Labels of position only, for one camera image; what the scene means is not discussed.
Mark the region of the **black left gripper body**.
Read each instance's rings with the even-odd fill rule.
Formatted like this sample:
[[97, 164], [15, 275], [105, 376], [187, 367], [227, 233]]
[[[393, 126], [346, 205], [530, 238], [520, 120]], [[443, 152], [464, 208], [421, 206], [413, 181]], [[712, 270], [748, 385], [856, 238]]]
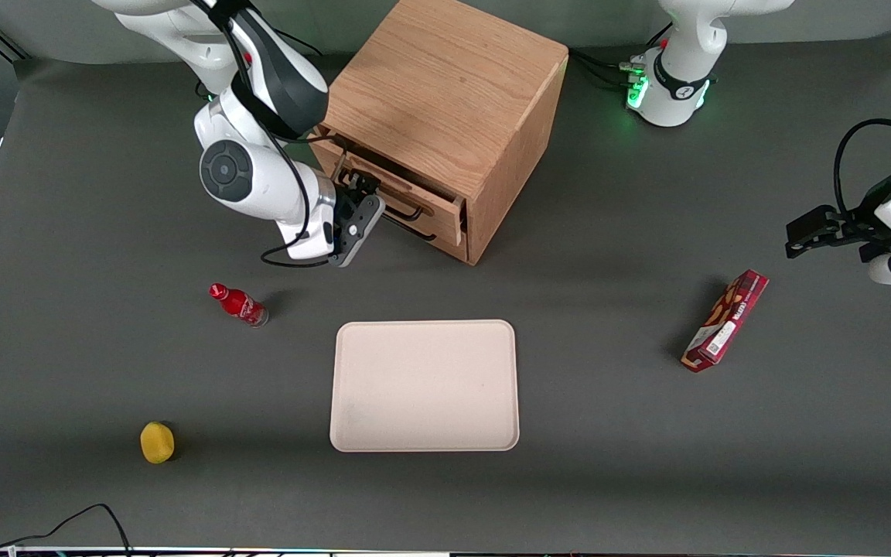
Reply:
[[891, 174], [871, 186], [859, 204], [847, 208], [842, 179], [837, 172], [838, 212], [845, 222], [842, 230], [849, 243], [862, 243], [859, 257], [863, 264], [869, 264], [880, 256], [891, 255], [891, 229], [876, 216], [876, 208], [890, 197]]

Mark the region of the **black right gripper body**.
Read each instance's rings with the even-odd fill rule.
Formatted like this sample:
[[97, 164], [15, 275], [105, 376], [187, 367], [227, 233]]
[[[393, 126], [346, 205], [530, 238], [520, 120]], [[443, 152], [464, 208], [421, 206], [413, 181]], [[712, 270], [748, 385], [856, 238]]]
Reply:
[[341, 186], [336, 186], [336, 207], [333, 209], [333, 232], [335, 241], [343, 242], [348, 237], [360, 237], [364, 225], [357, 217], [357, 209], [364, 201], [361, 194], [348, 194]]

